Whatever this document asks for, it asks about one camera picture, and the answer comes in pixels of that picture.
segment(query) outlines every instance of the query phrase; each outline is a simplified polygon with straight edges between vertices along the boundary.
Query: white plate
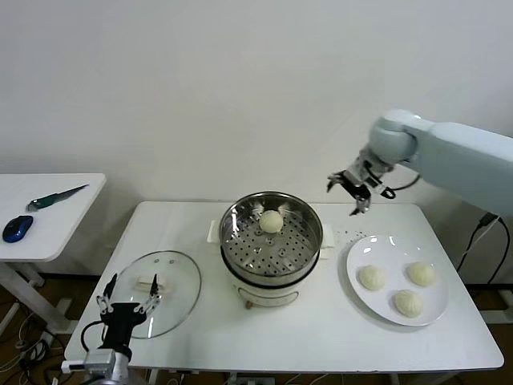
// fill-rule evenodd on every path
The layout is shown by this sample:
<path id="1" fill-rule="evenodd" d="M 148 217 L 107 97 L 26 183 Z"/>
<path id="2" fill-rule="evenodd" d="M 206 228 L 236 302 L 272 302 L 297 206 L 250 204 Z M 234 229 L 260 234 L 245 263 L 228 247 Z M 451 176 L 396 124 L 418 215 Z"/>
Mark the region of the white plate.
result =
<path id="1" fill-rule="evenodd" d="M 436 282 L 433 285 L 423 287 L 410 280 L 406 270 L 416 261 L 429 263 L 434 267 Z M 386 284 L 379 291 L 366 289 L 357 277 L 358 271 L 367 265 L 375 265 L 385 271 Z M 361 239 L 349 251 L 347 274 L 354 291 L 370 309 L 400 325 L 428 325 L 442 317 L 446 309 L 447 286 L 442 271 L 427 252 L 405 238 L 377 235 Z M 394 294 L 399 290 L 413 290 L 420 294 L 424 302 L 422 314 L 408 318 L 399 313 L 393 300 Z"/>

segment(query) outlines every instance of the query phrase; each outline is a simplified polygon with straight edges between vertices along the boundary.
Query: stainless steel steamer basket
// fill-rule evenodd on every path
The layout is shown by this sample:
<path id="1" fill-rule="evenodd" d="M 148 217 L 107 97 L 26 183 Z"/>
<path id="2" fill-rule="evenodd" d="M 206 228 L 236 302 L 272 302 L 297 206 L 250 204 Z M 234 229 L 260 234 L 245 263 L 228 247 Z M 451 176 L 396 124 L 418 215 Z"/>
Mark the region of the stainless steel steamer basket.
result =
<path id="1" fill-rule="evenodd" d="M 264 211 L 284 219 L 279 233 L 264 233 L 258 221 Z M 294 285 L 317 264 L 322 224 L 304 201 L 282 192 L 259 192 L 239 199 L 220 222 L 221 255 L 241 281 L 264 289 Z"/>

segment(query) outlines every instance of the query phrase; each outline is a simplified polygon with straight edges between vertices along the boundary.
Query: green knife handle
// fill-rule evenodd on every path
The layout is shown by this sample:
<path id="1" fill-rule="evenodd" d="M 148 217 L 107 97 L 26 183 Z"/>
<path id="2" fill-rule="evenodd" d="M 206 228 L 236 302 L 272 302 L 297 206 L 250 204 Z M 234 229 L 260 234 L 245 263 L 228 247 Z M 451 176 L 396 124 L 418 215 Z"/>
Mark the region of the green knife handle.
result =
<path id="1" fill-rule="evenodd" d="M 44 209 L 48 206 L 52 206 L 57 200 L 58 194 L 51 194 L 48 197 L 34 199 L 30 204 L 36 209 Z"/>

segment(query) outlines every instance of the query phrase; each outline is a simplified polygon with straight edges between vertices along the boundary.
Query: small white table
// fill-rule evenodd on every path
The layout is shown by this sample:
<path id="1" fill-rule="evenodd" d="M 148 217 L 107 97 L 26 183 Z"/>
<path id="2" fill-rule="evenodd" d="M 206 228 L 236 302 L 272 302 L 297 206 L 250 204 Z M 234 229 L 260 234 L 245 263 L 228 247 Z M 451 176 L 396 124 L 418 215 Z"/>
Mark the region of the small white table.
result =
<path id="1" fill-rule="evenodd" d="M 0 231 L 7 222 L 19 215 L 32 215 L 34 223 L 26 236 L 18 242 L 6 243 L 0 239 L 0 285 L 47 322 L 50 331 L 70 334 L 76 325 L 64 315 L 71 304 L 63 298 L 53 307 L 33 288 L 44 283 L 41 276 L 27 262 L 52 261 L 63 251 L 87 210 L 105 184 L 103 174 L 2 174 L 0 175 Z M 72 197 L 36 213 L 26 213 L 26 205 L 33 199 L 60 193 L 82 184 L 89 184 Z M 22 262 L 17 269 L 29 280 L 26 282 L 7 262 Z M 16 311 L 14 304 L 2 320 L 0 333 Z"/>

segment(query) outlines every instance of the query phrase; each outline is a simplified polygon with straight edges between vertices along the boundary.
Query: steamed bun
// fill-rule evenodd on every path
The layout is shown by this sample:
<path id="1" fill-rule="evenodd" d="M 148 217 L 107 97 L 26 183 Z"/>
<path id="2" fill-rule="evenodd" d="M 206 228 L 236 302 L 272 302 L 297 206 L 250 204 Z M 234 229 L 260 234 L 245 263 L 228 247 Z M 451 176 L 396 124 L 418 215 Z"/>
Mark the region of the steamed bun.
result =
<path id="1" fill-rule="evenodd" d="M 372 291 L 380 290 L 386 283 L 385 272 L 374 265 L 368 265 L 358 271 L 362 285 Z"/>
<path id="2" fill-rule="evenodd" d="M 406 317 L 415 318 L 422 314 L 424 305 L 420 295 L 411 290 L 401 290 L 394 295 L 397 310 Z"/>
<path id="3" fill-rule="evenodd" d="M 436 280 L 433 266 L 424 262 L 415 262 L 408 266 L 408 276 L 413 283 L 420 286 L 433 285 Z"/>
<path id="4" fill-rule="evenodd" d="M 264 211 L 260 217 L 260 228 L 266 233 L 278 233 L 283 227 L 283 217 L 278 211 Z"/>

